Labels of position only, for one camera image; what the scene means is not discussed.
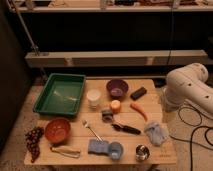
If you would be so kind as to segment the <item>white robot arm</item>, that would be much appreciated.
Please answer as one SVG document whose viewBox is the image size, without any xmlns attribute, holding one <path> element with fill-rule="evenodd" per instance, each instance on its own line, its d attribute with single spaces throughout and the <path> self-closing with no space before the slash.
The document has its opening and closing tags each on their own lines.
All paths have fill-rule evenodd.
<svg viewBox="0 0 213 171">
<path fill-rule="evenodd" d="M 190 100 L 213 114 L 213 88 L 206 84 L 208 76 L 207 68 L 201 63 L 192 63 L 170 71 L 162 95 L 164 110 L 177 110 L 185 100 Z"/>
</svg>

